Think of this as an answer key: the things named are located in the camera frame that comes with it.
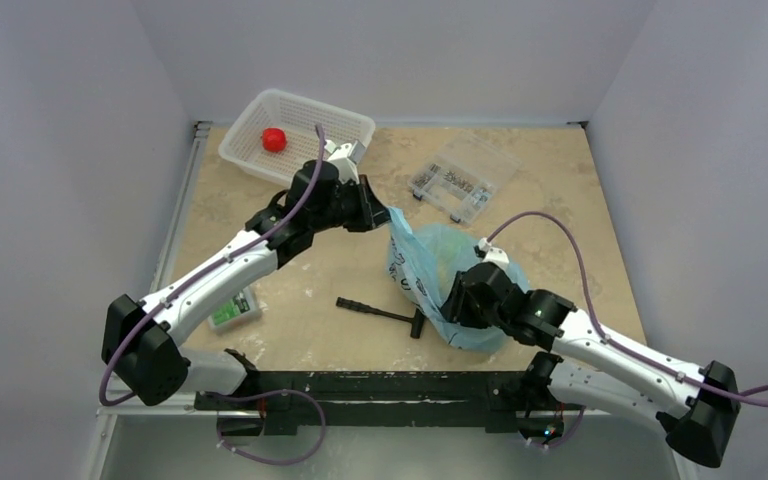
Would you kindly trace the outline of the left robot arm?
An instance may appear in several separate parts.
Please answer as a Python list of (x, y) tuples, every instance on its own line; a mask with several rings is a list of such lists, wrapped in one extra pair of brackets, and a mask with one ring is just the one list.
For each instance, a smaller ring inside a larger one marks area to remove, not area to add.
[(252, 366), (234, 350), (187, 351), (196, 327), (256, 281), (309, 249), (316, 234), (343, 228), (363, 233), (387, 224), (388, 208), (363, 174), (343, 179), (337, 166), (310, 160), (289, 188), (276, 193), (219, 252), (177, 281), (135, 300), (123, 294), (107, 309), (99, 387), (104, 406), (121, 403), (107, 387), (116, 376), (129, 389), (125, 399), (155, 406), (178, 392), (208, 392), (232, 408), (257, 399)]

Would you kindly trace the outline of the light blue plastic bag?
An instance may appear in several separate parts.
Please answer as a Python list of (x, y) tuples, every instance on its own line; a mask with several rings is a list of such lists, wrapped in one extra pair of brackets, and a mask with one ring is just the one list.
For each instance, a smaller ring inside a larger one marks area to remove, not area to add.
[(420, 309), (447, 345), (485, 354), (497, 352), (507, 342), (500, 329), (457, 325), (442, 314), (455, 275), (480, 262), (474, 252), (478, 240), (440, 223), (413, 228), (401, 209), (390, 207), (388, 211), (390, 238), (385, 267), (401, 293)]

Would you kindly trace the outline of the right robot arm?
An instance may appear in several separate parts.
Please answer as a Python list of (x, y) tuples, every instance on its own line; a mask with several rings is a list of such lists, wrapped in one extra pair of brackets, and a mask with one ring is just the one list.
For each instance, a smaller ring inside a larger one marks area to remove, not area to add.
[(465, 327), (496, 327), (517, 342), (580, 360), (653, 400), (667, 444), (708, 468), (722, 465), (740, 406), (729, 366), (671, 359), (606, 327), (572, 301), (523, 290), (497, 265), (456, 274), (443, 317)]

